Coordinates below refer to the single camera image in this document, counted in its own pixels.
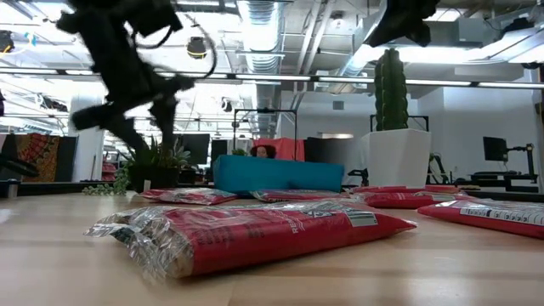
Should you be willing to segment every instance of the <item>cactus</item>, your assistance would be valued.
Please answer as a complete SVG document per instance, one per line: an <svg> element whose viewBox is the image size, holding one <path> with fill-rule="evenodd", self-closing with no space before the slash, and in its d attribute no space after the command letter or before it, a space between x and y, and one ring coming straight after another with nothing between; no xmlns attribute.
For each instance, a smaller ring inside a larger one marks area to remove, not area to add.
<svg viewBox="0 0 544 306"><path fill-rule="evenodd" d="M377 131L408 128L406 78L399 51L391 48L376 64Z"/></svg>

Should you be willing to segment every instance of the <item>ceiling light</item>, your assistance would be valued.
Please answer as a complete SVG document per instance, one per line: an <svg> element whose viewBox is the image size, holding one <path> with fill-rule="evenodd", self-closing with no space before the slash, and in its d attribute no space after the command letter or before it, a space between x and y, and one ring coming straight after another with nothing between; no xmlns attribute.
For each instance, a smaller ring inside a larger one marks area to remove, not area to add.
<svg viewBox="0 0 544 306"><path fill-rule="evenodd" d="M470 49L449 47L402 47L399 48L400 60L405 63L423 64L462 64L476 60L478 54Z"/></svg>
<svg viewBox="0 0 544 306"><path fill-rule="evenodd" d="M32 69L32 68L0 68L0 73L21 73L21 74L57 74L57 71L51 69Z"/></svg>
<svg viewBox="0 0 544 306"><path fill-rule="evenodd" d="M480 88L514 88L514 89L544 89L541 83L521 83L521 82L480 82Z"/></svg>
<svg viewBox="0 0 544 306"><path fill-rule="evenodd" d="M204 43L204 37L191 37L187 43L187 54L195 60L204 60L208 50Z"/></svg>
<svg viewBox="0 0 544 306"><path fill-rule="evenodd" d="M466 87L470 84L471 82L465 81L406 80L406 85Z"/></svg>
<svg viewBox="0 0 544 306"><path fill-rule="evenodd" d="M277 76L277 75L252 75L242 74L236 75L239 80L256 80L256 81L300 81L307 82L310 80L309 76Z"/></svg>
<svg viewBox="0 0 544 306"><path fill-rule="evenodd" d="M374 83L371 77L320 76L320 82Z"/></svg>
<svg viewBox="0 0 544 306"><path fill-rule="evenodd" d="M437 8L436 13L425 19L425 21L452 22L462 18L462 15L465 14L465 12L467 12L467 10L462 8Z"/></svg>
<svg viewBox="0 0 544 306"><path fill-rule="evenodd" d="M66 71L67 74L69 75L75 75L75 76L92 76L94 74L94 72L92 71L85 71L85 70L69 70L69 71Z"/></svg>

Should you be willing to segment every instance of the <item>cable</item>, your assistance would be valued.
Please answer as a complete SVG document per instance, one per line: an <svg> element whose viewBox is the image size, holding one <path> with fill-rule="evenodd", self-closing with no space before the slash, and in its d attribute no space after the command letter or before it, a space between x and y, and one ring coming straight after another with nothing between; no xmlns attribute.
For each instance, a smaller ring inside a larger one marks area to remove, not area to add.
<svg viewBox="0 0 544 306"><path fill-rule="evenodd" d="M133 39L133 43L136 45L137 48L152 50L152 49L157 49L157 48L162 47L162 45L163 45L168 39L170 39L170 36L171 36L172 34L173 34L172 27L169 27L169 28L168 28L167 34L161 39L160 42L158 42L158 43L155 44L155 45L144 45L144 44L139 44L139 43L137 43L137 42L136 42L136 33L135 33L135 32L133 32L133 34L131 35L131 38Z"/></svg>
<svg viewBox="0 0 544 306"><path fill-rule="evenodd" d="M495 28L495 27L490 23L489 20L484 19L484 22L485 22L491 29L493 29L493 30L495 30L495 31L502 31L502 29L497 29L497 28Z"/></svg>
<svg viewBox="0 0 544 306"><path fill-rule="evenodd" d="M184 133L187 131L187 128L189 127L189 123L190 123L190 118L193 116L193 111L195 110L197 96L198 96L198 90L195 92L195 97L193 98L193 105L190 106L189 120L187 120L187 123L185 123Z"/></svg>
<svg viewBox="0 0 544 306"><path fill-rule="evenodd" d="M212 37L209 35L209 33L206 30L204 30L204 28L202 28L202 26L199 23L196 22L196 19L189 16L187 13L183 13L183 15L185 16L185 18L187 18L188 20L190 20L193 23L193 25L191 27L195 27L195 28L199 29L199 31L202 33L204 38L208 41L208 43L209 43L208 47L212 50L212 67L210 68L210 70L208 72L206 72L203 76L192 77L195 80L202 80L202 79L205 79L205 78L211 76L215 72L215 69L217 68L217 65L218 65L218 51L217 51L217 49L215 47L215 43L213 42ZM173 34L173 30L172 30L172 28L169 28L167 34L162 38L162 40L159 43L157 43L155 45L141 45L141 44L138 44L136 42L136 35L137 34L138 33L136 31L133 31L133 33L130 35L131 40L133 41L133 47L134 48L157 49L157 48L161 47L162 45L164 45L164 43L170 38L170 36ZM155 67L161 67L162 69L164 69L166 66L164 66L164 65L155 65ZM173 72L174 70L168 69L168 70L165 70L165 71L166 72Z"/></svg>

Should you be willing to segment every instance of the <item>tapestry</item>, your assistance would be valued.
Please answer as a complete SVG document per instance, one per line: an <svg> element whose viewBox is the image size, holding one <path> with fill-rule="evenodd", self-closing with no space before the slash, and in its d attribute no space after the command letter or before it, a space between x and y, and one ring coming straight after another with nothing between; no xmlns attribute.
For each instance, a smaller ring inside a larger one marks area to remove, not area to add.
<svg viewBox="0 0 544 306"><path fill-rule="evenodd" d="M54 182L57 173L59 137L38 133L16 135L17 157L36 166L39 176L23 177L23 182Z"/></svg>

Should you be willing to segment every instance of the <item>red snack bag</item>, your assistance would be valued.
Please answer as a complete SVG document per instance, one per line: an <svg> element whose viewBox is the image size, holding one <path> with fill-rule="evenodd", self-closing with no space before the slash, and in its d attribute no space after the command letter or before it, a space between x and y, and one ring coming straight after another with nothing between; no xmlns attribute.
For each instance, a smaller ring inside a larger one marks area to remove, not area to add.
<svg viewBox="0 0 544 306"><path fill-rule="evenodd" d="M416 192L433 192L433 193L445 193L445 194L458 194L461 192L456 186L449 185L427 185L423 188L410 188L406 186L361 186L354 187L349 190L352 193L360 192L372 192L372 193L416 193Z"/></svg>
<svg viewBox="0 0 544 306"><path fill-rule="evenodd" d="M357 193L353 198L362 200L369 207L416 209L445 201L476 199L464 194L434 194L429 192L410 193Z"/></svg>
<svg viewBox="0 0 544 306"><path fill-rule="evenodd" d="M259 201L311 201L330 198L348 198L349 195L342 195L337 192L323 190L259 190L251 191Z"/></svg>
<svg viewBox="0 0 544 306"><path fill-rule="evenodd" d="M353 200L244 207L145 207L100 220L153 276L184 277L374 241L416 226Z"/></svg>
<svg viewBox="0 0 544 306"><path fill-rule="evenodd" d="M544 239L544 207L540 203L475 199L421 207L417 212L459 224Z"/></svg>
<svg viewBox="0 0 544 306"><path fill-rule="evenodd" d="M146 199L180 204L216 205L234 200L230 192L212 188L178 188L171 190L147 190L140 194Z"/></svg>

